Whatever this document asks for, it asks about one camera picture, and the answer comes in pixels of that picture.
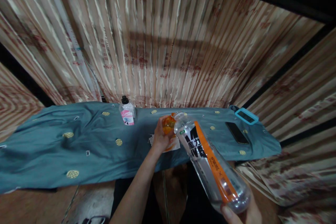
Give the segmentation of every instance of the plastic bottle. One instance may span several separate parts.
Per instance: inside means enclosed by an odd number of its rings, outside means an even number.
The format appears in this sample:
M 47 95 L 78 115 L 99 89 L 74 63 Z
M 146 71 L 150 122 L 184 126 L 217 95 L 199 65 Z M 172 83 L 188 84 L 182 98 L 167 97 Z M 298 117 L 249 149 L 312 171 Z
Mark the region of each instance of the plastic bottle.
M 126 96 L 121 98 L 119 111 L 125 125 L 134 125 L 134 122 L 136 121 L 134 105 L 127 99 Z
M 163 132 L 165 134 L 168 134 L 171 130 L 174 129 L 174 126 L 175 126 L 175 119 L 174 119 L 174 116 L 175 116 L 176 113 L 171 113 L 170 116 L 168 116 L 167 118 L 165 118 L 163 121 L 162 121 L 162 128 L 163 128 Z
M 174 132 L 186 149 L 213 208 L 221 212 L 224 202 L 236 214 L 250 203 L 251 191 L 217 149 L 206 139 L 198 122 L 178 112 Z

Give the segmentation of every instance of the orange liquid bottle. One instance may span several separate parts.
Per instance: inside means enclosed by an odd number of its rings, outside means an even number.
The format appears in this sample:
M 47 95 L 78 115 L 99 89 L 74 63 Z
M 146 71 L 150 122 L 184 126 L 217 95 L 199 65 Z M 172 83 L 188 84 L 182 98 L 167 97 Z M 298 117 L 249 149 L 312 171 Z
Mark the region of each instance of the orange liquid bottle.
M 167 118 L 165 118 L 162 121 L 162 128 L 163 128 L 163 132 L 167 135 L 171 130 L 174 130 L 174 126 L 175 126 L 175 119 L 174 119 L 175 113 L 171 113 L 170 116 L 168 116 Z

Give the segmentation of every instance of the pink label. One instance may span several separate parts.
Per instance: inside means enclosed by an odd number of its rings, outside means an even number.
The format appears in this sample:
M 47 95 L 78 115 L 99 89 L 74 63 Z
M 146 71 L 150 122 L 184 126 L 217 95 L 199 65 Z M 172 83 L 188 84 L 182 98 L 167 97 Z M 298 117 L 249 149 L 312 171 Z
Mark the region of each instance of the pink label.
M 124 120 L 125 125 L 134 125 L 132 112 L 129 110 L 123 110 L 121 112 L 121 117 Z

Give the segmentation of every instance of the wooden floor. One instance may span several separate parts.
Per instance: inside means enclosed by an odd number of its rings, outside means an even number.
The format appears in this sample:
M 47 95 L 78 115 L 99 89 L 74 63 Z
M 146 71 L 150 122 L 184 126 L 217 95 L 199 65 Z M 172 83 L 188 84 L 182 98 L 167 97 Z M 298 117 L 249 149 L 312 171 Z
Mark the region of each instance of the wooden floor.
M 156 198 L 164 223 L 179 223 L 186 205 L 186 165 L 155 173 Z M 109 216 L 114 182 L 59 188 L 56 193 L 17 190 L 0 195 L 0 223 L 81 224 L 95 215 Z M 263 223 L 280 223 L 279 207 L 252 187 Z

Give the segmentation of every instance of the blue phone case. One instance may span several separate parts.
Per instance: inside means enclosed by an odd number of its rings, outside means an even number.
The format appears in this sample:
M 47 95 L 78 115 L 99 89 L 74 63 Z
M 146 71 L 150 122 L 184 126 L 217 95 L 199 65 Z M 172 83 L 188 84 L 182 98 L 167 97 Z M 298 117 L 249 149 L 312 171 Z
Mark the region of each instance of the blue phone case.
M 251 117 L 254 121 L 253 122 L 249 122 L 247 121 L 245 118 L 241 117 L 240 115 L 238 115 L 239 112 L 243 112 L 244 114 L 246 114 L 247 116 Z M 237 117 L 239 117 L 240 119 L 242 119 L 244 122 L 246 122 L 249 125 L 253 125 L 255 123 L 257 123 L 259 121 L 259 117 L 257 117 L 255 114 L 251 113 L 250 111 L 248 111 L 245 108 L 241 108 L 238 109 L 235 113 L 234 113 Z

